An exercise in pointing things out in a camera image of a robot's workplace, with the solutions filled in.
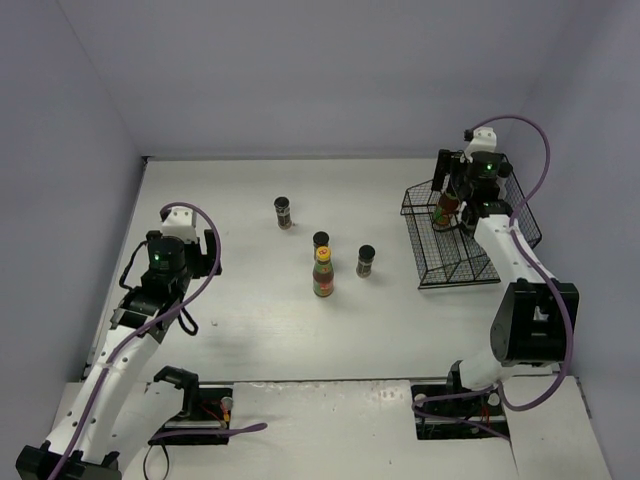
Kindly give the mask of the sauce bottle yellow cap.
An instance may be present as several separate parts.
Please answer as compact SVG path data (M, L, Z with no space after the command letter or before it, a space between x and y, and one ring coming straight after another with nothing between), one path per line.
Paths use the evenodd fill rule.
M331 249L320 246L316 249L313 269L313 291L319 297L327 297L334 290L334 269Z
M454 194L444 192L440 195L432 215L432 223L437 229L451 226L451 219L455 216L459 201Z

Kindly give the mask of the tall clear red-label bottle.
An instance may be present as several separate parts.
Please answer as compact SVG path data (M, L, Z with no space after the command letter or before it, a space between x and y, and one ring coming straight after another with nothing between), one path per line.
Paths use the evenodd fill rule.
M503 160L499 166L498 176L500 178L506 179L512 174L512 172L513 166L511 165L511 163L508 160Z

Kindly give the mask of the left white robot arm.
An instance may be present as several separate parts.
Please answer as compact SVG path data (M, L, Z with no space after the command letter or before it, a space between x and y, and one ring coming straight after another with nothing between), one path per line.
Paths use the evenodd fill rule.
M105 342L74 403L39 447L25 446L16 460L23 479L119 479L136 452L169 415L185 420L199 409L196 374L165 367L153 379L147 406L123 411L138 376L172 323L191 336L198 328L187 305L194 280L208 285L220 274L215 227L197 236L192 224L147 233L149 267L127 291L111 319Z

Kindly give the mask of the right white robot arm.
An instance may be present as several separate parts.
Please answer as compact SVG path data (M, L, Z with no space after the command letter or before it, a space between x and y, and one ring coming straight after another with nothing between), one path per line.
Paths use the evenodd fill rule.
M544 267L526 241L518 223L522 208L504 198L511 173L499 153L442 149L437 156L432 187L444 196L440 214L456 216L457 227L484 250L506 284L488 346L456 361L442 388L445 405L455 412L474 405L478 391L502 391L519 367L559 365L548 389L520 407L532 409L559 388L573 355L579 292Z

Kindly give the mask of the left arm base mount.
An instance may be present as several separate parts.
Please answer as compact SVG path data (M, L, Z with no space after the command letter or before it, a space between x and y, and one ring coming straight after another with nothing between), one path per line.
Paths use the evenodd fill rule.
M153 377L154 383L171 385L181 393L180 408L148 441L149 446L227 445L229 438L212 431L229 430L233 403L230 386L203 385L191 371L165 366Z

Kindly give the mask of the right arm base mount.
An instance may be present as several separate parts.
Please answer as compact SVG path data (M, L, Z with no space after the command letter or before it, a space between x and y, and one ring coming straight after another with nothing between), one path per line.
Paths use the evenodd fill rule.
M445 399L445 384L411 385L416 438L420 441L510 439L510 430L496 390L466 398Z

